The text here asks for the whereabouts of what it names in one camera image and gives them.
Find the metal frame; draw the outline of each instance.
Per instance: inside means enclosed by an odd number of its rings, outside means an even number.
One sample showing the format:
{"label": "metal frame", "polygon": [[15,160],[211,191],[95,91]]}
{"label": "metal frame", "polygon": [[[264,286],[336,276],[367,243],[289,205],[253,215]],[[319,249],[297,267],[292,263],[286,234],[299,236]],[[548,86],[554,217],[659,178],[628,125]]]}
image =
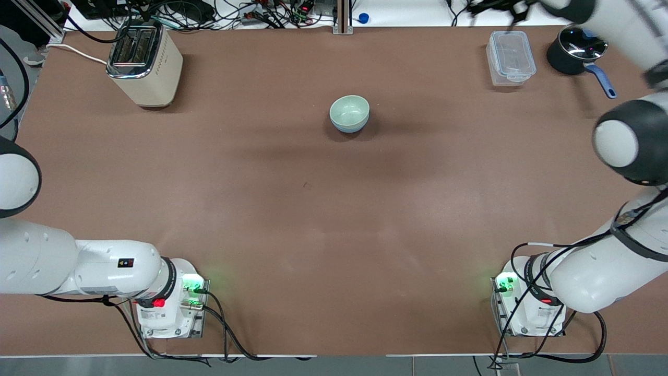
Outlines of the metal frame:
{"label": "metal frame", "polygon": [[25,13],[40,29],[49,36],[50,43],[61,43],[65,33],[63,29],[49,17],[48,14],[35,4],[33,0],[11,0],[12,3]]}
{"label": "metal frame", "polygon": [[334,34],[352,35],[353,14],[350,8],[350,0],[337,0],[337,14],[333,26]]}

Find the white toaster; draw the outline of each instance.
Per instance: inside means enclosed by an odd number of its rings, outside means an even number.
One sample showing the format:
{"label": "white toaster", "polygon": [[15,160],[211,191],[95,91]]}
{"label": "white toaster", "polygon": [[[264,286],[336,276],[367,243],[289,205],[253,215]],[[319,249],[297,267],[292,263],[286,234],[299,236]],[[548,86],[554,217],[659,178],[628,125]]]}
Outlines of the white toaster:
{"label": "white toaster", "polygon": [[139,106],[164,107],[174,100],[182,66],[183,56],[160,22],[134,21],[112,48],[107,75]]}

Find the blue handle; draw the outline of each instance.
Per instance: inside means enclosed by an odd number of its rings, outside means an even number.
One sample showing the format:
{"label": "blue handle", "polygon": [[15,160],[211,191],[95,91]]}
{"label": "blue handle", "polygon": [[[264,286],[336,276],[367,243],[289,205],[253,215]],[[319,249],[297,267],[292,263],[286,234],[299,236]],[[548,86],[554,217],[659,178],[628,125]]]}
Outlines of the blue handle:
{"label": "blue handle", "polygon": [[605,92],[605,95],[608,96],[608,98],[615,99],[617,97],[617,91],[610,83],[608,75],[605,74],[605,72],[602,69],[600,69],[596,64],[586,63],[584,65],[584,70],[593,73],[596,76],[596,78],[599,79],[599,84],[601,84],[601,88],[603,88],[603,91]]}

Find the light green bowl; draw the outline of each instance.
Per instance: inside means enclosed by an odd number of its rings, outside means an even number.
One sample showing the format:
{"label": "light green bowl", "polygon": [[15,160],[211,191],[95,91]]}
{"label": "light green bowl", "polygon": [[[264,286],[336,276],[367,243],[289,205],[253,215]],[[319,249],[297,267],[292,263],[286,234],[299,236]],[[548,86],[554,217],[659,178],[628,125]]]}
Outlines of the light green bowl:
{"label": "light green bowl", "polygon": [[369,103],[358,95],[341,97],[329,108],[329,120],[341,132],[357,132],[369,121]]}

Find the black pot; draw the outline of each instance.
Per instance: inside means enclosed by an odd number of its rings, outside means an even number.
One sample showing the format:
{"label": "black pot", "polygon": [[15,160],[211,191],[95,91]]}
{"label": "black pot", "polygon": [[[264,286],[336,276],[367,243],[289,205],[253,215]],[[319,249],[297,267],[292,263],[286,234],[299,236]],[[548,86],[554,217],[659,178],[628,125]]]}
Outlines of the black pot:
{"label": "black pot", "polygon": [[605,72],[594,62],[608,50],[608,43],[590,31],[575,25],[564,27],[547,50],[547,61],[563,74],[576,75],[590,72],[599,80],[608,98],[616,98],[617,91]]}

